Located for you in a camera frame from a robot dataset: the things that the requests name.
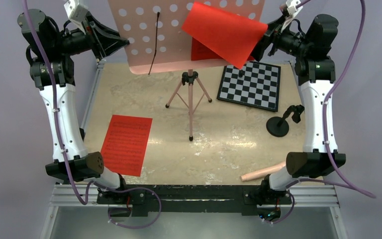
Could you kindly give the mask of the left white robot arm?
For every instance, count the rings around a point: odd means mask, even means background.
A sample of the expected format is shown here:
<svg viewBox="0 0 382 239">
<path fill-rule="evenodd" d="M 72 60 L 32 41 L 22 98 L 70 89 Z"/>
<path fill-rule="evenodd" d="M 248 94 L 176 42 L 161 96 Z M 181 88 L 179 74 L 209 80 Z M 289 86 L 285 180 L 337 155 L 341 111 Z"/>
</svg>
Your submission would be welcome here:
<svg viewBox="0 0 382 239">
<path fill-rule="evenodd" d="M 100 152 L 88 152 L 84 131 L 75 110 L 73 55 L 92 51 L 101 60 L 129 44 L 128 39 L 97 21 L 86 11 L 81 26 L 60 30 L 56 21 L 39 9 L 19 15 L 18 25 L 28 42 L 26 58 L 30 76 L 45 104 L 53 140 L 52 162 L 46 173 L 65 182 L 94 182 L 110 189 L 109 197 L 117 204 L 128 199 L 125 181 L 107 169 Z"/>
</svg>

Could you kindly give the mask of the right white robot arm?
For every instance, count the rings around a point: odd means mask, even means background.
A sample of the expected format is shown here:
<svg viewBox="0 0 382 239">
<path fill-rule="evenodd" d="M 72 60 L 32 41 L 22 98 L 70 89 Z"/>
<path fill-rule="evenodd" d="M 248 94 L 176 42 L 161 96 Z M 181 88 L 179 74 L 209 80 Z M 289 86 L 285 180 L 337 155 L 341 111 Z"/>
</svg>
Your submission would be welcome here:
<svg viewBox="0 0 382 239">
<path fill-rule="evenodd" d="M 302 152 L 288 153 L 285 166 L 261 182 L 259 195 L 267 203 L 284 193 L 292 183 L 329 175 L 346 162 L 345 154 L 338 151 L 332 118 L 331 90 L 337 82 L 335 63 L 329 51 L 338 33 L 338 20 L 319 14 L 306 33 L 291 31 L 290 24 L 291 19 L 284 16 L 270 22 L 252 52 L 256 60 L 264 54 L 272 56 L 278 50 L 296 59 L 294 70 L 305 113 Z"/>
</svg>

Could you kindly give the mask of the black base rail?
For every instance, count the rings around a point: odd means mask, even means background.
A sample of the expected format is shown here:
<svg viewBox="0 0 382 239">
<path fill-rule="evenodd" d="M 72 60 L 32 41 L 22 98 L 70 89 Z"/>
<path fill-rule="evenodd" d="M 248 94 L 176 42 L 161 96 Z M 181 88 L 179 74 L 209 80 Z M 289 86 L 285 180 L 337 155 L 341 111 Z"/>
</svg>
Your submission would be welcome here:
<svg viewBox="0 0 382 239">
<path fill-rule="evenodd" d="M 98 189 L 97 203 L 124 205 L 132 216 L 145 217 L 149 212 L 240 213 L 243 216 L 265 215 L 264 206 L 277 209 L 291 205 L 288 192 L 257 185 L 125 185 L 117 193 Z"/>
</svg>

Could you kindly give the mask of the red sheet music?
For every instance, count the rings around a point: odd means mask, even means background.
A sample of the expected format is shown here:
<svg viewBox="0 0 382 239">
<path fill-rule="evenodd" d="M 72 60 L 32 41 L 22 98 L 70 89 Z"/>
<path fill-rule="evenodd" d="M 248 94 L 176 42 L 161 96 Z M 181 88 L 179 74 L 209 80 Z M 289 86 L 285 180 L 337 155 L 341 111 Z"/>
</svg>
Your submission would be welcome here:
<svg viewBox="0 0 382 239">
<path fill-rule="evenodd" d="M 141 176 L 152 121 L 113 115 L 101 148 L 105 167 L 121 175 Z"/>
<path fill-rule="evenodd" d="M 182 30 L 192 37 L 191 60 L 223 59 L 241 69 L 257 43 L 267 32 L 268 25 L 194 2 Z"/>
</svg>

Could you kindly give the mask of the pink tripod music stand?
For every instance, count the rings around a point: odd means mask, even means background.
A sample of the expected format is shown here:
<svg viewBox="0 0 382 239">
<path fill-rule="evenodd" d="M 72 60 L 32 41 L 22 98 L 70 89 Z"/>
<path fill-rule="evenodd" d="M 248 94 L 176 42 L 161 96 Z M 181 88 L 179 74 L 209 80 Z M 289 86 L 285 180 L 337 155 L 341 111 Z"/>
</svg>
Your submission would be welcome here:
<svg viewBox="0 0 382 239">
<path fill-rule="evenodd" d="M 185 106 L 192 119 L 198 104 L 193 87 L 201 85 L 197 69 L 230 65 L 223 59 L 191 60 L 192 37 L 182 25 L 193 3 L 200 2 L 259 21 L 262 0 L 111 0 L 109 7 L 125 47 L 129 69 L 136 75 L 182 71 L 178 87 L 188 87 Z"/>
</svg>

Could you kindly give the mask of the black microphone desk stand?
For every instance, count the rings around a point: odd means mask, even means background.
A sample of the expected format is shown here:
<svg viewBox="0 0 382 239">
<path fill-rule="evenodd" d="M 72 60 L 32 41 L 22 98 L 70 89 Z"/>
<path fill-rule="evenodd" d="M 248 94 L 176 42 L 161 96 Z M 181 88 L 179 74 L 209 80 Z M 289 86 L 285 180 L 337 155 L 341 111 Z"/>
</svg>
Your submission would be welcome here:
<svg viewBox="0 0 382 239">
<path fill-rule="evenodd" d="M 275 137 L 284 137 L 289 132 L 287 118 L 292 114 L 291 119 L 294 123 L 300 123 L 301 114 L 304 112 L 303 105 L 291 105 L 284 112 L 282 117 L 272 117 L 266 122 L 266 129 L 269 134 Z"/>
</svg>

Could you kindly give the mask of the black white checkerboard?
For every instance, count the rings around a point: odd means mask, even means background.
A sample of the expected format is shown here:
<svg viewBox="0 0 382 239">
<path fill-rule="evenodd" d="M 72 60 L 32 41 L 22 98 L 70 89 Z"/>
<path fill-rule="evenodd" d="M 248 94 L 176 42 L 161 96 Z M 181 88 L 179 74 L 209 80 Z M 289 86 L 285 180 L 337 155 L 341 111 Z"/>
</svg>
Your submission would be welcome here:
<svg viewBox="0 0 382 239">
<path fill-rule="evenodd" d="M 238 77 L 244 70 L 243 77 Z M 247 62 L 242 69 L 224 66 L 217 93 L 219 101 L 277 112 L 280 97 L 281 67 L 257 61 Z"/>
</svg>

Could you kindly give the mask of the aluminium table frame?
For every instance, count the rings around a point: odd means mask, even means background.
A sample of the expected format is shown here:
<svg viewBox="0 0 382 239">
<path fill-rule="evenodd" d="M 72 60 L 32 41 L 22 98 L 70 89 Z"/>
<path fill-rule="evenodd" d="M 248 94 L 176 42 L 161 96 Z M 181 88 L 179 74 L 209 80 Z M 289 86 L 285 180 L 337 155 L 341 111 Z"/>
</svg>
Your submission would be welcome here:
<svg viewBox="0 0 382 239">
<path fill-rule="evenodd" d="M 85 120 L 85 147 L 105 165 L 125 165 L 136 215 L 164 212 L 255 215 L 259 180 L 240 175 L 285 161 L 316 140 L 313 119 L 291 65 L 268 65 L 251 77 L 233 67 L 200 68 L 188 113 L 181 71 L 136 75 L 127 64 L 105 63 Z"/>
</svg>

